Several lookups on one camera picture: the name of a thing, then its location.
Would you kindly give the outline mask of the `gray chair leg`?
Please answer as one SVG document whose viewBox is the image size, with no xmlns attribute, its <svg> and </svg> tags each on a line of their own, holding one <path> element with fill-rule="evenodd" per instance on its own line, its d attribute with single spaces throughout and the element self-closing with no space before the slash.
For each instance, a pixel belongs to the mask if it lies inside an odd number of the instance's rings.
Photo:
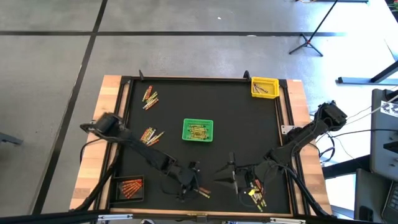
<svg viewBox="0 0 398 224">
<path fill-rule="evenodd" d="M 0 132 L 0 142 L 9 142 L 12 144 L 21 145 L 23 140 Z"/>
</svg>

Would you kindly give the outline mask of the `green plastic basket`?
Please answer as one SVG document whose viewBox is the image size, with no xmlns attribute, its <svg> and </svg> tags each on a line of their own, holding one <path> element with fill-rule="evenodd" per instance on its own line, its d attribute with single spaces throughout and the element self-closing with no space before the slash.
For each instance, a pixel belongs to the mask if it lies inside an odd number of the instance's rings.
<svg viewBox="0 0 398 224">
<path fill-rule="evenodd" d="M 197 124 L 197 125 L 204 125 L 206 126 L 206 132 L 208 135 L 207 139 L 189 139 L 190 132 L 188 131 L 190 124 Z M 185 118 L 183 121 L 183 129 L 182 129 L 182 139 L 184 141 L 198 141 L 198 142 L 212 142 L 213 141 L 213 129 L 214 129 L 214 122 L 213 120 L 209 119 L 191 119 Z"/>
</svg>

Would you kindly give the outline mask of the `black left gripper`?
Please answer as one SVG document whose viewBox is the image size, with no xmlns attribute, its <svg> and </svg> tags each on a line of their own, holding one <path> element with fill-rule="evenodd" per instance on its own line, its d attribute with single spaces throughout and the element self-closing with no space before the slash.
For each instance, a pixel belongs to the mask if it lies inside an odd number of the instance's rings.
<svg viewBox="0 0 398 224">
<path fill-rule="evenodd" d="M 178 172 L 178 181 L 180 182 L 180 191 L 178 193 L 178 200 L 186 202 L 194 199 L 196 194 L 199 194 L 197 189 L 203 189 L 203 186 L 198 181 L 199 162 L 189 162 L 188 166 L 181 167 Z"/>
</svg>

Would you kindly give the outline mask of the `black tripod stand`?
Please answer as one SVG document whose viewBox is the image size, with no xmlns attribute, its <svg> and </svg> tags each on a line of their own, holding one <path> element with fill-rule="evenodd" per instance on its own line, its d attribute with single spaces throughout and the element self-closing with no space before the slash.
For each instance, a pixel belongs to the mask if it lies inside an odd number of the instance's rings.
<svg viewBox="0 0 398 224">
<path fill-rule="evenodd" d="M 331 8 L 328 10 L 328 12 L 325 14 L 325 16 L 323 17 L 323 19 L 321 20 L 321 22 L 319 23 L 319 25 L 317 26 L 317 28 L 315 29 L 315 31 L 312 33 L 312 35 L 307 38 L 307 36 L 304 33 L 301 33 L 300 36 L 304 39 L 304 43 L 299 45 L 298 47 L 294 48 L 293 50 L 291 50 L 289 52 L 289 55 L 292 55 L 293 53 L 295 53 L 296 51 L 303 49 L 303 48 L 311 48 L 314 51 L 316 51 L 316 53 L 319 56 L 323 56 L 323 54 L 312 44 L 312 39 L 314 38 L 314 36 L 317 34 L 319 28 L 321 28 L 321 26 L 323 25 L 324 21 L 326 20 L 326 18 L 329 16 L 330 12 L 333 10 L 333 8 L 335 7 L 335 5 L 337 4 L 339 0 L 335 0 L 333 5 L 331 6 Z"/>
</svg>

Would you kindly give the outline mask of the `yellow plastic basket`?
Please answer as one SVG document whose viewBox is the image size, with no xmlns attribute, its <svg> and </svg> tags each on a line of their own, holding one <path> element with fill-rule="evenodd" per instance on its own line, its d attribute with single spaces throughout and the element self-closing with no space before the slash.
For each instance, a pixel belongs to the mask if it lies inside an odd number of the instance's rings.
<svg viewBox="0 0 398 224">
<path fill-rule="evenodd" d="M 253 84 L 257 84 L 263 89 L 267 90 L 268 93 L 264 93 L 260 90 L 260 93 L 255 93 Z M 253 77 L 251 79 L 251 95 L 255 98 L 274 99 L 279 96 L 279 80 L 275 78 L 262 78 Z"/>
</svg>

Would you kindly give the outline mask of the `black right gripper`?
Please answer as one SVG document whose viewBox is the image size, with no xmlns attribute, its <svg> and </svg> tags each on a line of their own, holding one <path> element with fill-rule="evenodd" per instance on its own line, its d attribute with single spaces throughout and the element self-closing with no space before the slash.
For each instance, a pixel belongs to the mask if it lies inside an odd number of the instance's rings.
<svg viewBox="0 0 398 224">
<path fill-rule="evenodd" d="M 214 173 L 214 181 L 227 187 L 233 187 L 237 195 L 252 188 L 252 182 L 268 171 L 268 161 L 239 166 L 236 163 L 235 153 L 230 152 L 229 164 Z"/>
</svg>

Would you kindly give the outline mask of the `silver aluminium extrusion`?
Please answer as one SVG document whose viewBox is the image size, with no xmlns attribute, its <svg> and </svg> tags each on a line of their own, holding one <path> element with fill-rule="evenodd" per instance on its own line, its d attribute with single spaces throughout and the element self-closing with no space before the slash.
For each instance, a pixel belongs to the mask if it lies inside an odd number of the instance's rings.
<svg viewBox="0 0 398 224">
<path fill-rule="evenodd" d="M 112 220 L 130 220 L 133 219 L 133 214 L 108 214 L 108 215 L 99 215 L 97 221 L 105 222 Z"/>
<path fill-rule="evenodd" d="M 293 218 L 270 218 L 270 223 L 277 224 L 307 224 L 305 220 L 293 219 Z"/>
</svg>

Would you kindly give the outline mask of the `black square tray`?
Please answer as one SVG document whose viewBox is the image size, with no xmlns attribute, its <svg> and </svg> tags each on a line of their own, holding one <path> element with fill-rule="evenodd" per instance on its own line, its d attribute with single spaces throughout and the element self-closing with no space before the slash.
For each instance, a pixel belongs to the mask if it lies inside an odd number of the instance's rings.
<svg viewBox="0 0 398 224">
<path fill-rule="evenodd" d="M 134 179 L 142 179 L 142 190 L 143 190 L 143 197 L 140 200 L 129 200 L 124 196 L 122 191 L 122 184 L 123 181 L 126 180 L 134 180 Z M 111 188 L 110 188 L 110 196 L 109 196 L 109 203 L 116 204 L 116 203 L 130 203 L 130 202 L 141 202 L 144 200 L 144 189 L 145 189 L 145 181 L 143 175 L 135 175 L 135 176 L 126 176 L 126 177 L 115 177 L 111 181 Z"/>
</svg>

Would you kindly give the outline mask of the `gray computer case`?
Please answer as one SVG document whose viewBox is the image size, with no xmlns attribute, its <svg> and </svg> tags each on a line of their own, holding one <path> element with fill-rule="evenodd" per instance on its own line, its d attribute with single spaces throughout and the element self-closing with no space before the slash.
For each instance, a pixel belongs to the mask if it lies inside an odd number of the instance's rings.
<svg viewBox="0 0 398 224">
<path fill-rule="evenodd" d="M 357 169 L 354 219 L 398 224 L 398 182 L 364 169 Z"/>
</svg>

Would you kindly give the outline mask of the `black table frame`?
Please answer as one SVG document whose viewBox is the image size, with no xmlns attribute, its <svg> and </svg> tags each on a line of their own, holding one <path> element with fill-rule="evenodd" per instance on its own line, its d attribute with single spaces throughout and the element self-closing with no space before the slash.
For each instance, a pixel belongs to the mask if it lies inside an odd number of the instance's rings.
<svg viewBox="0 0 398 224">
<path fill-rule="evenodd" d="M 263 212 L 249 197 L 237 196 L 231 187 L 213 180 L 214 173 L 229 161 L 230 152 L 235 153 L 238 164 L 248 165 L 259 162 L 268 149 L 281 145 L 280 127 L 290 121 L 289 100 L 303 94 L 301 81 L 282 80 L 282 96 L 273 100 L 252 97 L 251 83 L 245 78 L 147 77 L 141 81 L 130 77 L 129 82 L 128 98 L 121 102 L 126 126 L 136 137 L 149 127 L 159 134 L 165 131 L 154 148 L 176 158 L 183 166 L 199 162 L 199 184 L 211 193 L 210 198 L 196 194 L 194 199 L 180 202 L 176 180 L 151 168 L 138 153 L 122 147 L 113 178 L 143 175 L 144 200 L 108 202 L 112 212 L 175 220 L 197 218 L 187 213 L 207 213 L 207 219 L 259 221 L 273 215 L 291 217 L 301 207 L 292 199 L 292 182 L 284 174 L 277 174 L 267 185 L 267 206 Z M 142 108 L 147 100 L 142 99 L 150 85 L 150 95 L 157 92 L 155 98 L 159 101 L 145 110 Z M 213 120 L 213 141 L 184 141 L 185 118 Z"/>
</svg>

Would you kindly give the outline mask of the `gray equipment cabinet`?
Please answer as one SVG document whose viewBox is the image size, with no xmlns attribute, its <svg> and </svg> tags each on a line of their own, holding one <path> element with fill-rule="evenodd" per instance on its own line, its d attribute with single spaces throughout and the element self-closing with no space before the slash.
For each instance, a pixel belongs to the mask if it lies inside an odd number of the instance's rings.
<svg viewBox="0 0 398 224">
<path fill-rule="evenodd" d="M 371 170 L 398 181 L 398 91 L 374 89 L 371 103 Z"/>
</svg>

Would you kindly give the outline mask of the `black support strut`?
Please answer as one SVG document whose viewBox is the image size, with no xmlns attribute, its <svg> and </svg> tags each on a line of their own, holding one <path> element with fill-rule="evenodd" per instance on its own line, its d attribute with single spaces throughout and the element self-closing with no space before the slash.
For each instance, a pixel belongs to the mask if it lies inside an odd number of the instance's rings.
<svg viewBox="0 0 398 224">
<path fill-rule="evenodd" d="M 96 184 L 93 191 L 89 194 L 89 196 L 87 196 L 87 198 L 83 201 L 83 203 L 73 210 L 74 212 L 87 211 L 89 209 L 90 205 L 95 201 L 97 196 L 102 191 L 105 183 L 114 173 L 116 164 L 118 163 L 118 157 L 119 157 L 119 149 L 116 149 L 112 163 L 110 163 L 108 169 L 106 170 L 106 173 L 102 176 L 102 178 L 100 178 L 99 182 Z"/>
<path fill-rule="evenodd" d="M 309 189 L 307 189 L 307 187 L 305 186 L 304 182 L 299 177 L 297 177 L 295 172 L 292 169 L 288 168 L 288 167 L 285 168 L 285 171 L 286 171 L 286 173 L 288 173 L 288 175 L 291 176 L 291 178 L 293 178 L 295 183 L 298 185 L 302 195 L 306 198 L 308 204 L 313 209 L 315 214 L 317 216 L 319 216 L 319 217 L 331 217 L 331 215 L 328 214 L 326 211 L 324 211 L 324 209 L 322 209 L 320 204 L 317 203 L 317 201 L 314 199 L 314 197 L 310 193 Z"/>
</svg>

